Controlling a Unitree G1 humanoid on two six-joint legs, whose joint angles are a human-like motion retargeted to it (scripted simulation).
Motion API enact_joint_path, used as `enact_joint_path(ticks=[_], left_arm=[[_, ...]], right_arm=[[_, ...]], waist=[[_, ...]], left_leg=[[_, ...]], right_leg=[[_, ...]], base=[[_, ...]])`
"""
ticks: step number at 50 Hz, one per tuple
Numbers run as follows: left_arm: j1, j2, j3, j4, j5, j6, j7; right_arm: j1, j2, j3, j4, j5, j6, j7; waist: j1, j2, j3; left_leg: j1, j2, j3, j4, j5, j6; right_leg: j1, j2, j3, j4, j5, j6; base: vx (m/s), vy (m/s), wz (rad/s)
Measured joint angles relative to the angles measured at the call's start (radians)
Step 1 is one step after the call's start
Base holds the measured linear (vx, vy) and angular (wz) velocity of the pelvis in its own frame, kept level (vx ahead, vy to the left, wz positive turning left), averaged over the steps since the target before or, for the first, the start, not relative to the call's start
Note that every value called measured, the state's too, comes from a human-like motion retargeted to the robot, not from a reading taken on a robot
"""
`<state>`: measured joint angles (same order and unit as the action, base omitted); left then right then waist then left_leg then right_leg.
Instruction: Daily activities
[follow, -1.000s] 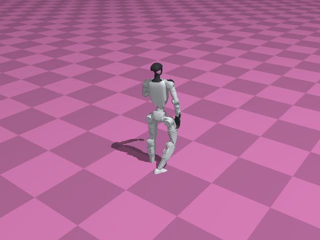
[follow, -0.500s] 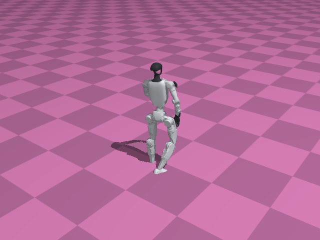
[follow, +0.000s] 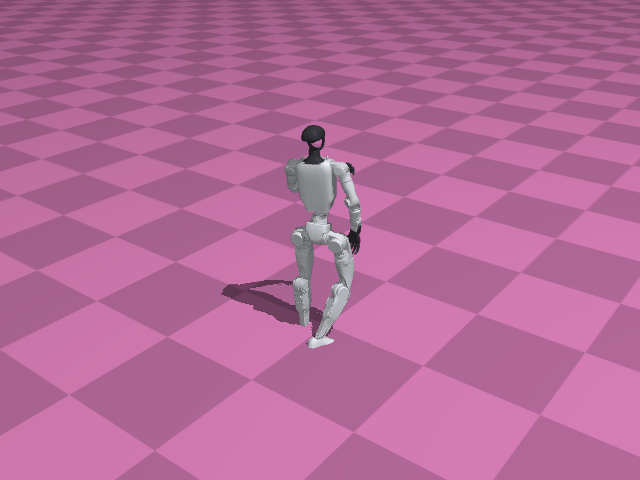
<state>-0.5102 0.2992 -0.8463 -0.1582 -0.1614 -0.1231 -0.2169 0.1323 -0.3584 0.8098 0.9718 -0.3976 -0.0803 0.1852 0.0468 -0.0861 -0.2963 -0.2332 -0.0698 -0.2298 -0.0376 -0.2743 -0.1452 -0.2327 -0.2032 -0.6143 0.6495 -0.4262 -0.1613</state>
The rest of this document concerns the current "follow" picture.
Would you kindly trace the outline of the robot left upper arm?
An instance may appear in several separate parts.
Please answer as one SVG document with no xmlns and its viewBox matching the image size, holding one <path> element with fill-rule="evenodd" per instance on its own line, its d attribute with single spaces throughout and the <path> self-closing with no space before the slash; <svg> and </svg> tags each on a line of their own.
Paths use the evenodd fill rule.
<svg viewBox="0 0 640 480">
<path fill-rule="evenodd" d="M 299 192 L 295 171 L 297 162 L 298 159 L 291 158 L 284 169 L 287 178 L 287 186 L 293 193 Z"/>
</svg>

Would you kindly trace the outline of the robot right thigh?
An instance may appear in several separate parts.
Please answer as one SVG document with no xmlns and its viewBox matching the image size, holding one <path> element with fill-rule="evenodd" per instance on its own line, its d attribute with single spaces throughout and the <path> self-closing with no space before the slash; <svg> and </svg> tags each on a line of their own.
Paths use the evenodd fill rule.
<svg viewBox="0 0 640 480">
<path fill-rule="evenodd" d="M 334 254 L 336 269 L 339 275 L 339 282 L 331 287 L 331 294 L 335 297 L 339 287 L 346 286 L 351 289 L 354 275 L 354 257 L 348 237 L 344 233 L 329 231 L 326 241 L 328 248 Z"/>
</svg>

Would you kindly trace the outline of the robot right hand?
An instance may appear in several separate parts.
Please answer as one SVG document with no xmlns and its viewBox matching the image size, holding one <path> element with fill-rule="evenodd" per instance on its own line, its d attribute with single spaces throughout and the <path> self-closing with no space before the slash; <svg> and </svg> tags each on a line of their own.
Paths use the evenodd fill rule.
<svg viewBox="0 0 640 480">
<path fill-rule="evenodd" d="M 360 232 L 361 232 L 361 225 L 358 227 L 357 233 L 350 229 L 350 233 L 349 233 L 349 235 L 347 235 L 347 237 L 349 238 L 349 242 L 351 244 L 351 250 L 353 249 L 352 254 L 356 250 L 354 255 L 356 255 L 358 253 L 359 248 L 360 248 L 360 236 L 359 236 Z M 354 246 L 354 248 L 353 248 L 353 246 Z M 357 249 L 356 249 L 356 247 L 357 247 Z"/>
</svg>

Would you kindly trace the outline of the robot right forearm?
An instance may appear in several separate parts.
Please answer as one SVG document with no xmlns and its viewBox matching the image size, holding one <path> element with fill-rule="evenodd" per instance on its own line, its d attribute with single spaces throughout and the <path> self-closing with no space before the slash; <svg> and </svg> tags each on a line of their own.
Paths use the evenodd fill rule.
<svg viewBox="0 0 640 480">
<path fill-rule="evenodd" d="M 356 233 L 357 233 L 358 227 L 361 225 L 361 222 L 362 222 L 360 213 L 361 213 L 360 201 L 358 206 L 349 208 L 350 224 L 351 224 L 350 229 Z"/>
</svg>

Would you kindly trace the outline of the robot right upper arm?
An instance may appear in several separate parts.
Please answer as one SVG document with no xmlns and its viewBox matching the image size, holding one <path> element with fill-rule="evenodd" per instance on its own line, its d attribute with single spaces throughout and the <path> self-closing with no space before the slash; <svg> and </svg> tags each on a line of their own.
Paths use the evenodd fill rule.
<svg viewBox="0 0 640 480">
<path fill-rule="evenodd" d="M 344 203 L 347 208 L 353 208 L 359 205 L 359 199 L 355 192 L 355 186 L 350 175 L 349 166 L 344 162 L 332 161 L 331 169 L 334 176 L 339 178 L 339 182 L 346 194 Z"/>
</svg>

